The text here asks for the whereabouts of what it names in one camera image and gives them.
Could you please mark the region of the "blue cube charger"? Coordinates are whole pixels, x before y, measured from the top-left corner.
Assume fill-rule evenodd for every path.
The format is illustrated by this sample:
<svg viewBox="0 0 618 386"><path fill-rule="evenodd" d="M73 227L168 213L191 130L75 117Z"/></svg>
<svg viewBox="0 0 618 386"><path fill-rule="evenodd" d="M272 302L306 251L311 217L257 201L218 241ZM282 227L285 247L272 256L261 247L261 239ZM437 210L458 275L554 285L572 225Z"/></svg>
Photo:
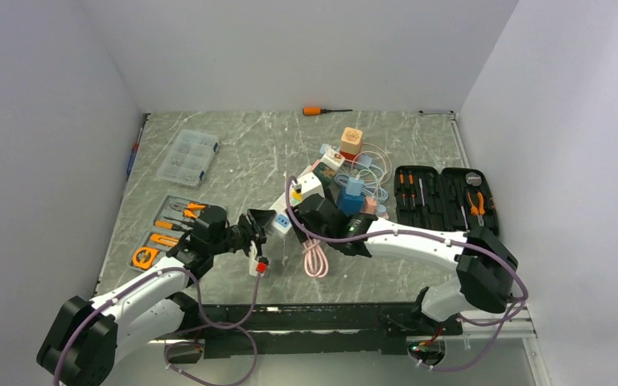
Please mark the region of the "blue cube charger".
<svg viewBox="0 0 618 386"><path fill-rule="evenodd" d="M336 205L346 216L351 216L361 212L364 202L365 197L363 195L350 195L343 187L338 194Z"/></svg>

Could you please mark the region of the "white power strip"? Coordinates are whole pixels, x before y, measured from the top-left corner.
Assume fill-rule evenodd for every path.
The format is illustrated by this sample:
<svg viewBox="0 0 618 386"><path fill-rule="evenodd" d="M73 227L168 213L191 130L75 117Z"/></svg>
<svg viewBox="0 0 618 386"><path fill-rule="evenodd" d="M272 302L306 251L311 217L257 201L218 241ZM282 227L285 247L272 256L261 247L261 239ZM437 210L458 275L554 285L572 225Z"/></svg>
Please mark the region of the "white power strip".
<svg viewBox="0 0 618 386"><path fill-rule="evenodd" d="M307 166L301 173L300 176L313 172L310 166ZM267 232L276 236L280 239L285 239L287 235L292 230L292 223L290 221L289 216L287 215L287 205L286 205L286 195L282 193L277 200L271 205L270 209L273 209L277 212L276 217L270 222L267 226Z"/></svg>

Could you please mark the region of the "white cube charger with picture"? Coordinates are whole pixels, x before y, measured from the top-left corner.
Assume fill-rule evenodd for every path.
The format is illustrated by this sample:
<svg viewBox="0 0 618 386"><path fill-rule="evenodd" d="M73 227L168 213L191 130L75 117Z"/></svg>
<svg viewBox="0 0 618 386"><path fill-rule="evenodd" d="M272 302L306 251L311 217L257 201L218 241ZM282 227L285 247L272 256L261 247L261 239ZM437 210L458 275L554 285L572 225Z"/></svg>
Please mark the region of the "white cube charger with picture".
<svg viewBox="0 0 618 386"><path fill-rule="evenodd" d="M320 161L333 171L338 171L345 161L345 157L334 147L323 144L319 151L322 154Z"/></svg>

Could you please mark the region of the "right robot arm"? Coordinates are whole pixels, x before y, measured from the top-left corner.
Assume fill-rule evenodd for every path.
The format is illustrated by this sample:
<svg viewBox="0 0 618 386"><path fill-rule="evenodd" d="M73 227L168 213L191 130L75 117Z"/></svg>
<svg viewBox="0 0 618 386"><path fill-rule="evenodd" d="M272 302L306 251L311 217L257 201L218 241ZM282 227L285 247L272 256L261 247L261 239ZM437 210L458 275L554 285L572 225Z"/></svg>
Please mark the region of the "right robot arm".
<svg viewBox="0 0 618 386"><path fill-rule="evenodd" d="M490 231L432 231L371 214L346 216L318 194L287 213L300 232L344 255L402 259L448 273L443 284L423 288L414 303L411 322L422 334L463 311L503 313L514 300L517 259Z"/></svg>

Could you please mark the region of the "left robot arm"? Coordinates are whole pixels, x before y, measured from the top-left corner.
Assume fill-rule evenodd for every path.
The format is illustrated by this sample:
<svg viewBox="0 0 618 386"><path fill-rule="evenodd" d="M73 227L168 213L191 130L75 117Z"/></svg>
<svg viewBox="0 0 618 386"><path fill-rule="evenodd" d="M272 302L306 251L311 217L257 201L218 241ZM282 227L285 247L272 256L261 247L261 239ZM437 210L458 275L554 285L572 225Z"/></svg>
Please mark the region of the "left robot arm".
<svg viewBox="0 0 618 386"><path fill-rule="evenodd" d="M262 255L265 226L275 216L273 210L249 209L230 224L222 207L201 209L150 269L90 300L68 299L38 351L37 364L52 374L54 385L99 385L115 363L162 335L187 338L208 327L240 330L250 312L238 322L214 322L201 298L190 298L183 290L199 289L215 256L225 253L243 251L261 276L269 265Z"/></svg>

